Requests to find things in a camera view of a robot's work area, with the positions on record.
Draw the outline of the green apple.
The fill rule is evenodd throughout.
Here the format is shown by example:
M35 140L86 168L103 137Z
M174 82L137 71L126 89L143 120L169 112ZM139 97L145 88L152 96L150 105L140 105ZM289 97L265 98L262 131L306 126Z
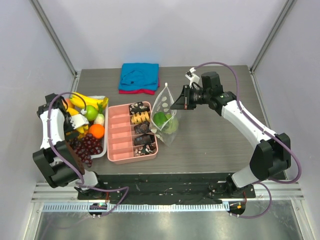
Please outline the green apple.
M87 105L86 106L86 113L85 113L85 117L87 118L87 120L89 122L94 121L97 116L99 114L99 111L92 105Z

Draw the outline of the yellow insect print rolled tie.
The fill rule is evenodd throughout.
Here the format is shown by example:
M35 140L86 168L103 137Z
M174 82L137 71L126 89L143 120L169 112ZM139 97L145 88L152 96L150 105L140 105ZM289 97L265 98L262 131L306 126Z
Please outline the yellow insect print rolled tie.
M143 122L150 122L150 115L148 111L138 112L133 114L130 120L133 125L141 124Z

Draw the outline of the green bell pepper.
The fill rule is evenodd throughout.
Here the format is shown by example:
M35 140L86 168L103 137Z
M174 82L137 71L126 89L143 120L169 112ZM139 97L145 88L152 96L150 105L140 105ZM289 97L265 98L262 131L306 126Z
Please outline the green bell pepper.
M156 112L152 118L153 123L161 128L163 126L163 124L168 120L165 113L160 111L160 112Z

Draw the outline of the aluminium frame rail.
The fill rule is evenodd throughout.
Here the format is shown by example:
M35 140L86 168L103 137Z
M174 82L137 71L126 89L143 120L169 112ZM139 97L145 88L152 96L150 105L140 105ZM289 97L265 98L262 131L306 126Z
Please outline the aluminium frame rail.
M280 184L270 180L264 181L263 186L255 184L252 191L255 197L247 198L248 201L266 201L269 199L268 192L271 193L272 200L303 200L304 195L300 185L296 183ZM34 192L31 197L34 203L53 203L53 202L80 202L78 194L71 186L51 188L47 183L40 182L35 185Z

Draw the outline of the orange fruit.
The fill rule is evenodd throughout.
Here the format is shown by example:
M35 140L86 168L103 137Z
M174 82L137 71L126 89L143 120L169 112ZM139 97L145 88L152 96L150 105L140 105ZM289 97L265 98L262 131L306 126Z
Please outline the orange fruit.
M100 124L93 124L90 126L88 133L96 139L101 139L105 135L105 128Z

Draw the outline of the black pink floral rolled tie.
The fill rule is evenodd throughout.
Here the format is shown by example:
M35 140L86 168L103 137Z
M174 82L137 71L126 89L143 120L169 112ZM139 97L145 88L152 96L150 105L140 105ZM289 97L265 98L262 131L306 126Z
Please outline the black pink floral rolled tie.
M140 157L140 156L154 154L156 150L157 148L153 144L145 144L142 146L137 146L134 148L134 156Z

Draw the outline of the green cabbage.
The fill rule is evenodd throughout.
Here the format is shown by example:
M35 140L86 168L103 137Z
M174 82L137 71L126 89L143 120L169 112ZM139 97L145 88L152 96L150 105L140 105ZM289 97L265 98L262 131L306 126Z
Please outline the green cabbage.
M173 134L178 130L179 127L179 121L176 116L172 116L170 113L167 113L166 115L167 122L163 126L163 132L165 134Z

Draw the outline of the blue folded cloth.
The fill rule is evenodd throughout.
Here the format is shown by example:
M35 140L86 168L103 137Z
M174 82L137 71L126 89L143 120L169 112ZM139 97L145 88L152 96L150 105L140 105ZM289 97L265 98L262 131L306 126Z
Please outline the blue folded cloth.
M159 85L157 63L124 63L121 67L118 89L122 91L151 90Z

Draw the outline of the clear zip top bag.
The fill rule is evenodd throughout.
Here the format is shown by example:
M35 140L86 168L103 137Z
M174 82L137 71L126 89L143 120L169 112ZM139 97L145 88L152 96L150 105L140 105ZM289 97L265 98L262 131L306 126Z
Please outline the clear zip top bag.
M180 115L177 110L172 110L173 95L168 83L157 95L150 115L150 130L166 146L170 146L176 138L179 130Z

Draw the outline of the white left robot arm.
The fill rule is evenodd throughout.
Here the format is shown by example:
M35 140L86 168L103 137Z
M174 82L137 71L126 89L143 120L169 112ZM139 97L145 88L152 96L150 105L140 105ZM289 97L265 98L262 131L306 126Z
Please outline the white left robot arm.
M36 114L42 122L42 143L40 150L32 154L33 161L52 188L75 184L77 191L89 190L93 198L100 200L106 195L106 186L96 172L85 170L68 143L76 135L67 135L75 127L64 107L63 95L49 94L45 97L46 103L38 107Z

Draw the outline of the pink divided organizer tray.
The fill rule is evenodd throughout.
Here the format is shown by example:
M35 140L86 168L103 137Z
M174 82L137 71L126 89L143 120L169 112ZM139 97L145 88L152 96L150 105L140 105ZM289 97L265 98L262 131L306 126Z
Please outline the pink divided organizer tray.
M143 101L145 106L149 106L149 116L151 116L151 104ZM129 112L129 105L131 103L110 106L108 108L107 119L107 158L114 164L128 164L140 161L155 159L158 154L158 143L154 133L147 133L154 135L155 141L151 145L155 145L156 151L153 154L144 156L135 156L134 148L143 146L133 145L133 140L143 134L135 134L134 126L138 124L131 123L131 114Z

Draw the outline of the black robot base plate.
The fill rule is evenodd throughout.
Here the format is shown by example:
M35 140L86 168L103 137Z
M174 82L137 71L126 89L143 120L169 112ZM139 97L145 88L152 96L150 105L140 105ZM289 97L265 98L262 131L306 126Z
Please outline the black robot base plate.
M232 187L229 173L105 174L99 179L111 190L100 199L112 204L122 197L122 203L128 205L205 205L256 197L252 185Z

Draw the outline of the dark red grape bunch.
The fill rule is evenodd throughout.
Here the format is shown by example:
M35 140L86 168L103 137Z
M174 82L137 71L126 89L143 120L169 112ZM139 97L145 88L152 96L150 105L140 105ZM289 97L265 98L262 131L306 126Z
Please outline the dark red grape bunch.
M93 164L93 155L101 154L103 151L102 141L90 133L82 138L76 137L69 142L69 145L88 168Z

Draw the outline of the white plastic fruit basket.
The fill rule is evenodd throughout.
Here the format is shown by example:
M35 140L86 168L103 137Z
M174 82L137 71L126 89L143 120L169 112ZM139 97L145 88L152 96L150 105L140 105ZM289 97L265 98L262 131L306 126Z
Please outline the white plastic fruit basket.
M66 140L87 165L107 151L108 103L105 96L85 96L77 92L65 100L64 107L76 126L66 134Z

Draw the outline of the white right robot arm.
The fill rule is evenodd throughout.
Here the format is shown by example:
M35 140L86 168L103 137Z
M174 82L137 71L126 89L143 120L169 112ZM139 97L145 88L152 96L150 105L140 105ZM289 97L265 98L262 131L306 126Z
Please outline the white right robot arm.
M210 71L197 76L191 69L185 76L190 83L183 86L180 96L170 108L194 110L197 105L208 105L233 124L254 148L249 164L226 178L225 190L230 197L238 197L249 185L269 179L291 166L289 136L275 133L251 113L246 113L236 95L223 90L217 72Z

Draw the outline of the magenta folded cloth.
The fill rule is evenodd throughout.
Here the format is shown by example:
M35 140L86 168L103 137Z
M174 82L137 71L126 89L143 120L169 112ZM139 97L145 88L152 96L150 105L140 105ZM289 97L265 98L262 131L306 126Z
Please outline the magenta folded cloth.
M118 85L118 93L119 94L147 94L147 95L155 95L156 91L160 87L160 79L157 77L156 83L145 84L143 86L138 86L136 84L125 84L123 80L119 82Z

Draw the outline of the yellow banana bunch upper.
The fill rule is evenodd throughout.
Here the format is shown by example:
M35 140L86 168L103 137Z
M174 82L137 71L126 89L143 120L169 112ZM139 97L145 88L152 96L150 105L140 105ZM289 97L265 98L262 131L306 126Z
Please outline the yellow banana bunch upper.
M96 110L105 109L109 102L109 98L105 96L100 96L100 98L93 98L90 96L85 96L78 92L73 92L69 97L69 100L74 106L78 108L84 109L86 104L86 106L92 106Z

